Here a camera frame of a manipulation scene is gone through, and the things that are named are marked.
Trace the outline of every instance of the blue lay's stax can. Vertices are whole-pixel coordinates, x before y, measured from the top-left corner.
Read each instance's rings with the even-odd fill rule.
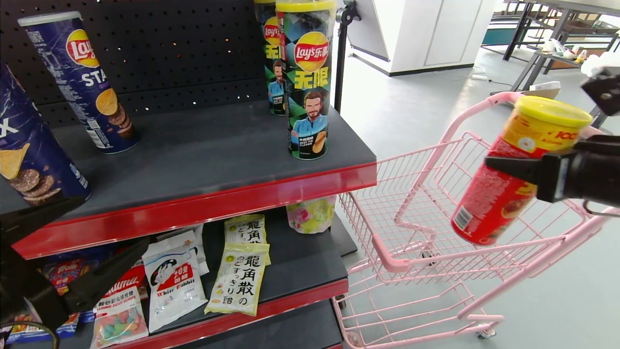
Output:
[[[80,13],[31,16],[18,23],[97,148],[114,154],[134,147],[133,124],[99,66]]]
[[[4,63],[0,63],[0,75],[2,177],[31,206],[68,196],[90,197],[88,182]]]
[[[269,109],[273,115],[286,116],[284,75],[280,60],[280,28],[275,14],[275,0],[254,0],[254,9],[265,39],[263,50]]]
[[[327,151],[335,0],[278,0],[288,103],[288,148],[300,160]]]

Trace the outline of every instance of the red chip can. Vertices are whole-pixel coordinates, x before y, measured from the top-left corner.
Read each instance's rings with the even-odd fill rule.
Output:
[[[489,156],[541,158],[572,147],[592,116],[568,104],[523,96],[515,104]],[[537,186],[482,165],[475,173],[450,223],[463,239],[493,245],[536,195]]]

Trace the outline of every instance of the candy bag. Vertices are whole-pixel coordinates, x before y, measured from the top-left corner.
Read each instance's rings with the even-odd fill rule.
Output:
[[[69,261],[59,261],[55,256],[53,256],[50,257],[49,260],[52,262],[43,267],[41,274],[50,280],[50,283],[54,285],[56,291],[61,296],[69,291],[67,285],[71,281],[89,270],[89,265],[82,258]],[[15,317],[15,320],[37,322],[37,319],[30,314],[18,315]],[[79,313],[71,314],[69,316],[69,320],[56,329],[56,333],[60,338],[72,337],[78,327],[78,321]],[[51,340],[51,336],[47,334],[46,331],[43,331],[38,327],[16,325],[13,326],[6,343],[32,343],[47,340]]]
[[[198,253],[196,254],[196,259],[198,260],[198,269],[200,270],[200,276],[203,276],[209,273],[209,267],[206,265],[206,256],[205,249],[202,245],[202,228],[204,224],[194,225],[192,227],[181,228],[177,230],[173,230],[168,233],[164,233],[157,237],[157,241],[161,241],[167,239],[169,237],[173,237],[184,232],[192,231],[194,235],[196,235],[196,240],[194,240],[194,246],[198,249]]]
[[[336,195],[286,205],[288,225],[301,234],[323,233],[334,219]]]
[[[151,333],[206,303],[195,239],[194,232],[188,231],[150,244],[142,256],[151,286]]]
[[[267,243],[265,215],[247,214],[228,219],[224,221],[224,233],[226,234],[226,242]],[[266,265],[271,265],[269,254],[267,254]]]
[[[84,261],[84,267],[80,271],[79,275],[86,273],[89,270],[96,269],[101,263],[112,256],[114,251],[114,246],[112,245],[104,245],[104,246],[96,246],[90,248],[83,248],[82,250],[69,251],[64,253],[59,253],[57,255],[49,256],[47,258],[48,266],[55,265],[59,262],[71,261],[81,259]],[[66,292],[66,285],[62,286],[59,290],[61,292]],[[92,310],[87,310],[80,312],[79,314],[79,322],[80,323],[88,323],[95,321],[95,314]]]
[[[97,316],[91,349],[101,349],[149,335],[136,286],[102,298],[95,312]]]
[[[266,243],[225,244],[205,314],[242,312],[256,316],[268,254],[269,245]]]

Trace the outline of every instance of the potato chip image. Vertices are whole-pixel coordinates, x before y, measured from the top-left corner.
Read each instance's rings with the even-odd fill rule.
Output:
[[[0,174],[3,177],[6,179],[17,177],[29,147],[30,143],[26,143],[21,149],[0,150]]]
[[[97,110],[103,115],[110,116],[116,113],[118,110],[118,98],[114,90],[108,88],[104,92],[101,92],[97,96],[95,105],[97,106]]]
[[[312,152],[320,153],[321,150],[323,150],[323,147],[325,146],[326,138],[327,138],[327,132],[325,131],[319,132],[319,134],[316,136],[316,142],[312,146]]]

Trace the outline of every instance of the gray shelf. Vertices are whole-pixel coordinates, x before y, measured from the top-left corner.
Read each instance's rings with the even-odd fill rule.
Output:
[[[319,288],[323,285],[333,283],[334,281],[347,278],[347,270],[340,259],[340,253],[330,232],[315,235],[302,235],[295,232],[288,226],[288,220],[286,218],[284,208],[273,209],[263,213],[265,214],[267,240],[269,244],[271,244],[270,258],[272,265],[268,266],[265,270],[263,283],[260,290],[259,308],[261,303],[275,301],[285,296],[309,289]],[[211,295],[211,289],[215,283],[219,262],[223,253],[223,232],[224,223],[222,221],[205,224],[203,229],[205,255],[210,272],[207,275],[204,275],[201,278],[201,281],[207,298]],[[148,301],[144,301],[142,306],[148,321]],[[165,333],[170,330],[191,326],[206,320],[214,320],[217,317],[226,316],[215,313],[205,315],[203,313],[203,309],[204,307],[195,309],[193,312],[181,317],[179,320],[176,320],[169,325],[166,325],[154,334]],[[318,313],[313,315],[313,318],[314,316],[324,313],[324,310],[317,311]],[[332,314],[331,319],[327,317],[321,321],[333,323],[333,316],[334,315]],[[232,332],[245,333],[245,328],[246,327],[244,326]],[[78,331],[74,337],[66,338],[61,341],[60,349],[89,348],[92,338],[93,323],[80,325],[77,330]],[[225,338],[230,336],[228,332],[222,333],[221,335],[224,335]],[[40,342],[13,345],[11,348],[43,349],[48,345],[48,342]]]
[[[124,153],[100,153],[81,125],[54,134],[93,185],[92,197],[63,219],[257,183],[374,163],[376,157],[333,109],[329,149],[314,161],[294,159],[287,149],[287,119],[271,115],[266,101],[135,117],[142,139]],[[0,213],[26,207],[0,181]]]
[[[178,348],[325,349],[341,343],[334,309],[327,300]]]

